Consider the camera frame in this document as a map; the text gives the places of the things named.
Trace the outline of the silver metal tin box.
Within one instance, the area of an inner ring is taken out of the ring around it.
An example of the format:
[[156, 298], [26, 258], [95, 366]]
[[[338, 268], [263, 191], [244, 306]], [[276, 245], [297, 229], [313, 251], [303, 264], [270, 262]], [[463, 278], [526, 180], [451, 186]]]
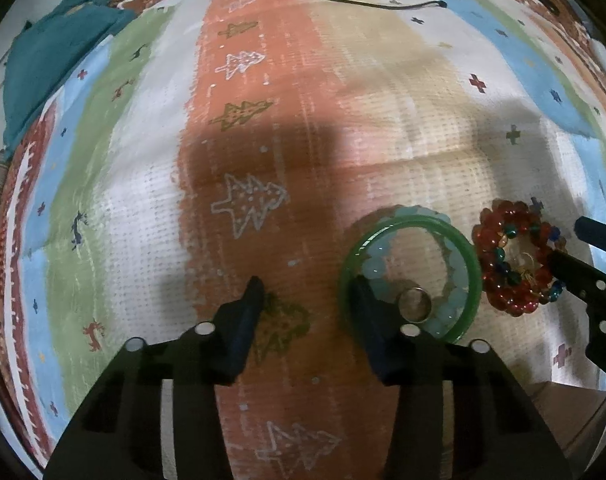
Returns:
[[606, 391], [558, 382], [538, 382], [524, 390], [564, 453], [572, 478], [579, 478], [606, 429]]

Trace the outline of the teal pillow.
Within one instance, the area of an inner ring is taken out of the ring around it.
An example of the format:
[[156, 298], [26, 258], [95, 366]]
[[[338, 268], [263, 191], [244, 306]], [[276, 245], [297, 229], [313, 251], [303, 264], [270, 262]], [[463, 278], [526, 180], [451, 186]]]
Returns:
[[136, 13], [109, 0], [62, 0], [13, 40], [4, 74], [4, 156], [10, 158], [47, 100], [100, 42]]

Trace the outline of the gold chain jewelry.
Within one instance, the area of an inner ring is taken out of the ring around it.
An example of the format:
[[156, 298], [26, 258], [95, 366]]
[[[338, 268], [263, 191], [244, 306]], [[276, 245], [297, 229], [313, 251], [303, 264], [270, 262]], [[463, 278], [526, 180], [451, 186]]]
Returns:
[[521, 281], [528, 282], [532, 286], [538, 284], [535, 275], [541, 267], [541, 263], [530, 252], [512, 254], [508, 259], [508, 263], [512, 266], [512, 271], [520, 274]]

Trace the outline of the green bangle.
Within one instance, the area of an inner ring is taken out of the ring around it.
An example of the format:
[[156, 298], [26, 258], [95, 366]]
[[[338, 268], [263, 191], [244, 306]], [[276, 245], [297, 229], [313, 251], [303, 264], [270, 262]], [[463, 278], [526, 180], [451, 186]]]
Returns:
[[414, 324], [449, 344], [462, 338], [477, 315], [482, 292], [481, 268], [477, 254], [463, 233], [445, 214], [428, 208], [402, 207], [392, 217], [382, 218], [376, 229], [366, 234], [346, 257], [340, 274], [339, 304], [347, 306], [346, 289], [351, 278], [364, 276], [375, 297], [391, 302], [401, 292], [385, 277], [393, 238], [403, 230], [422, 230], [435, 239], [448, 270], [443, 295], [431, 302], [431, 311]]

